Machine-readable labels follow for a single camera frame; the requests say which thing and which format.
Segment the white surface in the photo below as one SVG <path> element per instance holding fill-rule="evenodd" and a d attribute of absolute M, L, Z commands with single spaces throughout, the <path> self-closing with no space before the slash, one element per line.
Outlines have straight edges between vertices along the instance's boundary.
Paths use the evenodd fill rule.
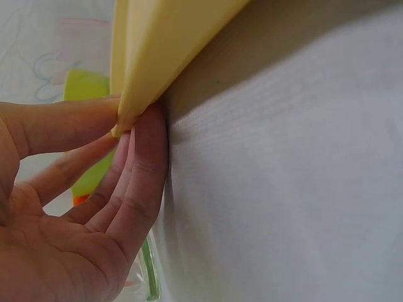
<path fill-rule="evenodd" d="M 398 1 L 256 0 L 185 71 L 164 297 L 401 301 L 402 29 Z"/>

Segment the hand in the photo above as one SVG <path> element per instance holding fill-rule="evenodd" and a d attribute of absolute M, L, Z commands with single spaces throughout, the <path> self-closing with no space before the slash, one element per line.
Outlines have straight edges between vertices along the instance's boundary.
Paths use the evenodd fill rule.
<path fill-rule="evenodd" d="M 162 111 L 153 105 L 119 143 L 106 134 L 117 99 L 0 103 L 0 300 L 112 301 L 154 223 L 167 170 Z M 118 143 L 96 191 L 61 217 L 43 207 Z M 20 160 L 73 150 L 15 184 Z"/>

